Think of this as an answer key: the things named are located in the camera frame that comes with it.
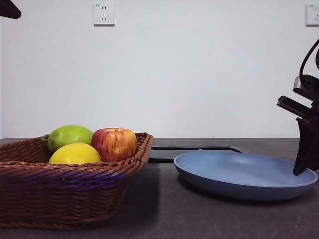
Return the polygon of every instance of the blue plate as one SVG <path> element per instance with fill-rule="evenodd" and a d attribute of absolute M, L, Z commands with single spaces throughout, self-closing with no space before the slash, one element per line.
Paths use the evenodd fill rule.
<path fill-rule="evenodd" d="M 186 181 L 203 190 L 254 201 L 294 198 L 318 180 L 310 169 L 295 176 L 292 162 L 248 153 L 184 153 L 175 157 L 174 164 Z"/>

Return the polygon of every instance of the table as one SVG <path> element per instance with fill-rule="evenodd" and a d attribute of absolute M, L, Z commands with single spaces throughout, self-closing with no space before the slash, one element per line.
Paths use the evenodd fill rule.
<path fill-rule="evenodd" d="M 2 143 L 19 139 L 2 139 Z M 294 161 L 298 139 L 155 138 L 153 146 L 229 146 Z M 319 184 L 279 202 L 247 202 L 185 182 L 172 163 L 149 163 L 135 175 L 117 214 L 103 228 L 58 231 L 0 228 L 1 239 L 318 239 Z"/>

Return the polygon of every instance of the pear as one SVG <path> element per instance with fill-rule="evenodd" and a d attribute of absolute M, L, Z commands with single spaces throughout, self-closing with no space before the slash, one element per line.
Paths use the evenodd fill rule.
<path fill-rule="evenodd" d="M 47 141 L 50 152 L 54 153 L 59 148 L 71 143 L 86 143 L 91 145 L 93 132 L 86 127 L 79 125 L 65 125 L 55 129 L 49 135 L 49 138 L 42 138 Z"/>

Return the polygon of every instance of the black tray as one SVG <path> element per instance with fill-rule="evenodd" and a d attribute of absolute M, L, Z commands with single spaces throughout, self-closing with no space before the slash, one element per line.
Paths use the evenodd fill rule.
<path fill-rule="evenodd" d="M 152 147 L 149 163 L 173 163 L 174 158 L 182 153 L 211 150 L 241 153 L 241 151 L 232 147 Z"/>

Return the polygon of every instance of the red apple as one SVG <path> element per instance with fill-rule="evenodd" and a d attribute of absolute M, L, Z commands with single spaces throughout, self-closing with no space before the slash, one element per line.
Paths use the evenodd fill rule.
<path fill-rule="evenodd" d="M 103 162 L 118 162 L 134 156 L 138 150 L 135 134 L 124 128 L 102 128 L 93 133 L 91 145 Z"/>

